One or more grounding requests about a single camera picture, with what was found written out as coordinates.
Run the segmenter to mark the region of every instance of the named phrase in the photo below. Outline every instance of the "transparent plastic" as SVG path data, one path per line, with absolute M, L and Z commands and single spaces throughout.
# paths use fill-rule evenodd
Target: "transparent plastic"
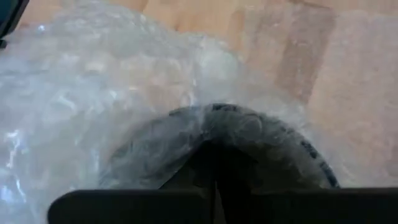
M 76 189 L 159 188 L 207 131 L 205 107 L 178 118 L 169 111 L 212 103 L 283 121 L 336 165 L 343 185 L 354 182 L 313 135 L 304 106 L 248 70 L 226 44 L 178 34 L 106 2 L 72 5 L 49 24 L 15 31 L 0 52 L 1 223 L 44 223 L 51 202 Z M 226 139 L 234 144 L 253 122 L 231 124 Z M 119 149 L 122 156 L 114 154 Z M 311 166 L 301 165 L 305 175 Z M 110 174 L 120 176 L 104 178 Z

